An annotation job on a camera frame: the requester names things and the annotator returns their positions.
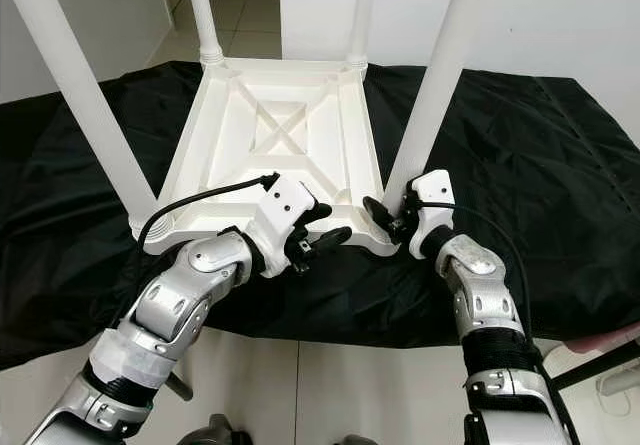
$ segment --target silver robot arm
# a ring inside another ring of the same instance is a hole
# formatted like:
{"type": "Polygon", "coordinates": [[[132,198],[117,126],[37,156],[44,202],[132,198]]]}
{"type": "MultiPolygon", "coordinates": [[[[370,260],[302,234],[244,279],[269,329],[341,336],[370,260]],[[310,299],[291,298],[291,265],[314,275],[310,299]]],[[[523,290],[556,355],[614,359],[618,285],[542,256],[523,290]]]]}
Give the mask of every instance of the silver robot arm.
{"type": "Polygon", "coordinates": [[[304,225],[330,213],[300,182],[280,177],[244,233],[229,229],[186,244],[117,329],[104,331],[82,372],[25,443],[119,444],[135,435],[213,304],[256,274],[274,277],[289,265],[303,271],[318,249],[350,237],[343,228],[307,242],[304,225]]]}
{"type": "Polygon", "coordinates": [[[505,286],[503,261],[453,231],[449,174],[436,170],[412,180],[398,218],[371,198],[364,204],[392,240],[406,243],[414,258],[435,265],[453,295],[471,410],[464,423],[465,444],[570,445],[558,402],[552,400],[505,286]],[[426,206],[428,202],[441,206],[426,206]]]}

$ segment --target pink object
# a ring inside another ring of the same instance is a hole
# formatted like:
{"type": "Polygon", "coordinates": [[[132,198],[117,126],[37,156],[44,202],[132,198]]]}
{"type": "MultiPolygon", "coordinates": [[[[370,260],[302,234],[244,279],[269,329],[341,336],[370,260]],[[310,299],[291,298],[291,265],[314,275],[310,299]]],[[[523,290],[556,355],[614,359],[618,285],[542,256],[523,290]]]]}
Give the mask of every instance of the pink object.
{"type": "Polygon", "coordinates": [[[638,337],[640,337],[640,322],[621,328],[615,332],[565,342],[565,345],[569,350],[576,353],[587,353],[595,349],[604,353],[638,337]]]}

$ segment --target black cloth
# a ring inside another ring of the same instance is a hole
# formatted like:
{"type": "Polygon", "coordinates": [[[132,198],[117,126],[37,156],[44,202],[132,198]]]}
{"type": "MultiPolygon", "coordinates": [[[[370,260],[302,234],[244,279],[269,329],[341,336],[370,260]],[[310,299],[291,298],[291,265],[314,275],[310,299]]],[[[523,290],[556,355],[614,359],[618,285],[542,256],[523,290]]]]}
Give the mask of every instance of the black cloth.
{"type": "MultiPolygon", "coordinates": [[[[364,88],[383,180],[423,67],[370,65],[364,88]]],[[[202,73],[171,62],[102,84],[158,193],[202,73]]],[[[126,213],[59,94],[0,105],[0,369],[79,345],[133,287],[126,213]]],[[[465,71],[427,170],[498,222],[526,264],[534,333],[560,340],[640,321],[640,152],[574,80],[465,71]]],[[[456,227],[513,258],[484,223],[456,227]]],[[[234,290],[207,324],[250,336],[388,347],[456,340],[442,280],[406,250],[340,247],[303,277],[234,290]]]]}

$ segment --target cable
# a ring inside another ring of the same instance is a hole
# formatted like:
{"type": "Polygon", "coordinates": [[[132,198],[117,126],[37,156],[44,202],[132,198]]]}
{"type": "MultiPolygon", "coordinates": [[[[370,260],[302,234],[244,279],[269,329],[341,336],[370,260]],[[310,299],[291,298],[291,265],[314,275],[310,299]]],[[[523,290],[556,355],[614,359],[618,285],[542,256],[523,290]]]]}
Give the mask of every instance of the cable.
{"type": "Polygon", "coordinates": [[[474,210],[473,208],[465,207],[464,205],[454,205],[452,203],[440,203],[440,202],[418,202],[419,207],[427,207],[427,208],[450,208],[452,210],[460,210],[468,213],[469,215],[473,215],[478,217],[485,223],[489,224],[498,234],[502,237],[509,248],[511,249],[511,255],[516,261],[516,265],[518,267],[518,274],[520,275],[520,291],[522,293],[522,325],[524,329],[524,335],[527,338],[529,344],[533,343],[533,335],[531,330],[531,298],[529,294],[529,281],[527,280],[527,273],[524,268],[524,262],[522,261],[522,257],[520,252],[518,252],[518,248],[516,244],[513,243],[509,234],[505,232],[505,230],[498,225],[496,222],[491,220],[489,217],[484,215],[483,213],[474,210]]]}
{"type": "MultiPolygon", "coordinates": [[[[195,195],[191,195],[189,197],[185,197],[181,200],[177,200],[173,203],[170,203],[169,205],[166,205],[165,207],[162,207],[160,210],[158,210],[157,212],[155,212],[153,215],[151,215],[151,217],[149,217],[149,219],[145,222],[144,226],[142,227],[142,229],[140,229],[140,234],[138,235],[138,242],[136,243],[136,248],[134,251],[134,257],[133,257],[133,268],[134,268],[134,285],[135,287],[133,288],[134,292],[135,292],[135,296],[133,297],[135,299],[135,297],[137,297],[140,292],[142,291],[142,288],[144,287],[144,285],[146,285],[147,280],[143,280],[141,277],[141,270],[142,270],[142,257],[144,256],[144,245],[145,242],[147,241],[147,236],[149,235],[149,231],[151,230],[151,227],[153,227],[153,224],[155,222],[158,221],[158,219],[164,215],[166,215],[169,212],[172,212],[173,210],[180,208],[180,207],[184,207],[185,205],[188,205],[190,203],[193,202],[197,202],[198,200],[203,200],[205,198],[209,198],[209,197],[214,197],[216,195],[222,195],[223,193],[229,193],[229,192],[235,192],[237,190],[242,190],[244,188],[249,188],[249,187],[253,187],[254,185],[262,185],[266,190],[269,190],[269,188],[271,188],[271,186],[276,182],[276,180],[278,180],[278,178],[280,177],[280,174],[274,172],[271,175],[262,175],[261,177],[258,178],[254,178],[252,180],[247,180],[245,182],[240,182],[240,183],[235,183],[233,185],[227,185],[224,187],[219,187],[219,188],[214,188],[213,190],[206,190],[204,192],[200,192],[200,193],[196,193],[195,195]]],[[[165,250],[151,265],[151,268],[155,268],[155,266],[157,266],[160,262],[162,262],[162,260],[170,253],[176,250],[176,248],[178,248],[178,246],[182,246],[184,244],[180,243],[180,244],[176,244],[172,247],[170,247],[169,249],[165,250]]],[[[109,324],[109,328],[113,328],[115,327],[115,325],[117,324],[118,320],[120,319],[120,315],[122,314],[122,312],[124,311],[124,309],[127,306],[130,306],[130,302],[131,302],[131,296],[128,296],[126,300],[123,300],[122,303],[120,304],[120,306],[118,307],[113,319],[111,320],[111,323],[109,324]]]]}
{"type": "Polygon", "coordinates": [[[542,376],[542,378],[547,384],[547,388],[551,395],[551,402],[553,403],[553,406],[556,408],[558,417],[560,418],[564,426],[567,428],[567,432],[569,433],[571,442],[574,445],[580,445],[580,439],[578,438],[578,433],[576,432],[575,426],[573,424],[573,420],[571,419],[571,415],[569,415],[569,411],[567,410],[564,400],[562,400],[562,397],[560,396],[560,392],[558,392],[558,389],[553,385],[553,380],[551,380],[551,377],[549,376],[546,369],[544,368],[544,365],[542,363],[542,354],[540,353],[540,350],[538,350],[538,348],[533,343],[533,332],[531,327],[531,296],[529,293],[529,281],[527,279],[527,272],[524,267],[524,262],[522,261],[522,256],[520,255],[520,252],[518,252],[518,248],[516,247],[516,244],[513,242],[513,240],[511,240],[511,237],[509,237],[509,234],[500,225],[498,225],[496,222],[491,220],[489,217],[487,217],[483,213],[480,213],[477,210],[474,210],[473,208],[465,207],[464,205],[454,205],[451,203],[422,202],[422,201],[418,202],[418,206],[427,207],[427,208],[449,208],[451,210],[460,210],[460,211],[466,212],[469,215],[473,215],[474,217],[477,217],[482,221],[484,221],[485,223],[487,223],[488,225],[490,225],[496,232],[498,232],[498,234],[502,237],[505,243],[509,245],[509,248],[511,249],[511,254],[513,255],[513,258],[515,259],[516,265],[518,267],[518,274],[520,275],[520,286],[521,286],[522,302],[523,302],[522,317],[521,317],[522,323],[523,323],[522,328],[524,330],[525,338],[527,340],[529,353],[534,358],[536,363],[536,368],[538,368],[538,372],[540,373],[540,375],[542,376]]]}

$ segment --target black fabric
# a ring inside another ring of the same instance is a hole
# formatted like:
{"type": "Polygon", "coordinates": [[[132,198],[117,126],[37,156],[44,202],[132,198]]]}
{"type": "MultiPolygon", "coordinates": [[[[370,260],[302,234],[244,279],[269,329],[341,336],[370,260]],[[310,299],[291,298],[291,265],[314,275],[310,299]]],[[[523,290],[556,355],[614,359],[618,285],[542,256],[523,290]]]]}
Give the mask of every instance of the black fabric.
{"type": "MultiPolygon", "coordinates": [[[[383,179],[424,73],[371,65],[364,87],[383,179]]],[[[102,84],[157,193],[202,76],[172,62],[102,84]]],[[[127,217],[59,94],[0,105],[0,368],[79,345],[131,293],[127,217]]],[[[534,333],[572,339],[640,321],[640,152],[574,81],[465,71],[427,169],[519,246],[534,333]]],[[[485,224],[456,228],[512,258],[485,224]]],[[[208,325],[260,337],[416,347],[453,343],[451,298],[406,250],[340,247],[302,278],[232,292],[208,325]]]]}

